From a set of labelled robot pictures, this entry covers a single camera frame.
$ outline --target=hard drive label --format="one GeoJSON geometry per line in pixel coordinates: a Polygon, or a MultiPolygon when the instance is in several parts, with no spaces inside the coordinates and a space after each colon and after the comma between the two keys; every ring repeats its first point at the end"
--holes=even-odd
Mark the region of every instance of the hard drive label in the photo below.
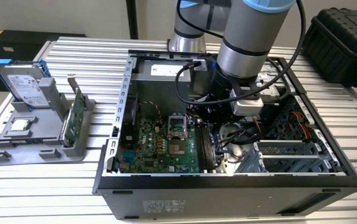
{"type": "Polygon", "coordinates": [[[12,86],[23,100],[31,106],[48,106],[36,80],[30,75],[8,75],[12,86]]]}

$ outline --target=circuit board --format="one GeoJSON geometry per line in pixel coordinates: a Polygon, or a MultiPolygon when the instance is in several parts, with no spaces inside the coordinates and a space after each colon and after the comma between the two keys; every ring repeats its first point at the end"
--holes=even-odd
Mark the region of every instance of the circuit board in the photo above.
{"type": "Polygon", "coordinates": [[[80,89],[78,89],[63,131],[64,140],[68,142],[70,146],[74,145],[74,141],[76,140],[76,137],[80,135],[84,108],[86,108],[84,96],[82,94],[80,89]]]}
{"type": "Polygon", "coordinates": [[[120,172],[198,173],[194,125],[187,125],[187,138],[181,141],[167,139],[167,120],[161,126],[153,119],[142,119],[139,123],[138,145],[123,150],[120,172]]]}

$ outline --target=printed label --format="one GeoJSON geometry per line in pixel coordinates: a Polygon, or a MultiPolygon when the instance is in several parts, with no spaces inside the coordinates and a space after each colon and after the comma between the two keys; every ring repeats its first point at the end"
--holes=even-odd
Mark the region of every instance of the printed label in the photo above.
{"type": "Polygon", "coordinates": [[[178,71],[182,69],[182,65],[154,64],[151,67],[151,76],[177,76],[178,71]]]}
{"type": "Polygon", "coordinates": [[[35,78],[30,75],[10,75],[8,79],[24,103],[31,106],[48,106],[35,78]]]}
{"type": "Polygon", "coordinates": [[[4,51],[11,51],[14,52],[14,48],[10,48],[10,47],[3,47],[4,51]]]}
{"type": "Polygon", "coordinates": [[[145,200],[142,204],[146,213],[179,213],[185,208],[185,200],[145,200]]]}

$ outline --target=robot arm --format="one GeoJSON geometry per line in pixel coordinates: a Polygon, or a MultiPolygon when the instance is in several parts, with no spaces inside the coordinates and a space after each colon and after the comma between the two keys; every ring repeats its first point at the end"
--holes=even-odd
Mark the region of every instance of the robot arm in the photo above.
{"type": "MultiPolygon", "coordinates": [[[[218,56],[221,70],[237,78],[257,76],[296,0],[179,2],[182,17],[191,24],[205,30],[225,31],[218,56]]],[[[206,52],[203,32],[190,27],[178,15],[169,49],[206,52]]]]}
{"type": "MultiPolygon", "coordinates": [[[[229,4],[214,6],[189,1],[181,3],[182,17],[205,30],[223,31],[230,12],[229,4]]],[[[174,34],[169,42],[169,50],[178,52],[206,52],[203,32],[187,25],[175,13],[174,34]]]]}
{"type": "MultiPolygon", "coordinates": [[[[205,10],[202,7],[210,6],[205,6],[198,2],[199,0],[178,0],[177,17],[181,21],[177,20],[175,30],[178,27],[185,27],[178,24],[183,22],[187,25],[186,30],[189,32],[197,32],[197,34],[186,35],[183,33],[186,32],[185,29],[175,32],[174,41],[170,41],[169,44],[170,50],[205,52],[205,40],[199,42],[197,40],[202,39],[202,32],[214,34],[207,31],[211,26],[201,28],[185,18],[185,16],[189,16],[190,20],[198,21],[198,25],[202,26],[205,19],[197,20],[194,19],[194,15],[205,16],[206,13],[197,13],[197,9],[205,10]]],[[[297,0],[297,3],[301,12],[302,30],[293,58],[284,70],[281,71],[278,69],[281,72],[277,77],[265,83],[262,87],[257,87],[255,80],[267,59],[267,53],[271,49],[289,9],[294,3],[296,0],[231,0],[231,8],[226,8],[229,9],[229,18],[225,26],[225,34],[221,36],[222,44],[215,68],[211,69],[213,75],[206,99],[203,102],[193,102],[185,100],[177,92],[181,101],[194,105],[197,113],[206,122],[221,125],[241,119],[243,116],[257,116],[266,103],[275,104],[269,99],[267,102],[263,101],[261,91],[267,89],[282,77],[294,63],[301,50],[305,34],[305,15],[301,0],[297,0]],[[229,107],[222,106],[226,103],[230,103],[230,111],[227,109],[229,107]]]]}

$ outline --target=aluminum extrusion table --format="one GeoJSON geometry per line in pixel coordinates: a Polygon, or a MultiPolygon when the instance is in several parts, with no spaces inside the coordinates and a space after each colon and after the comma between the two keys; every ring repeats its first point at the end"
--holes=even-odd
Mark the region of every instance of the aluminum extrusion table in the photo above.
{"type": "MultiPolygon", "coordinates": [[[[0,223],[120,223],[100,196],[91,195],[100,147],[111,133],[127,50],[166,50],[166,42],[62,37],[47,42],[36,59],[47,61],[56,86],[74,97],[67,74],[76,74],[80,89],[96,101],[90,128],[87,156],[71,164],[36,164],[0,167],[0,223]]],[[[207,51],[217,53],[218,44],[207,51]]],[[[293,48],[273,48],[270,56],[290,59],[293,48]]],[[[292,69],[309,98],[357,169],[357,94],[340,84],[329,84],[302,56],[292,69]]],[[[0,132],[12,106],[11,94],[0,106],[0,132]]],[[[357,193],[306,217],[269,219],[157,220],[153,223],[357,223],[357,193]]]]}

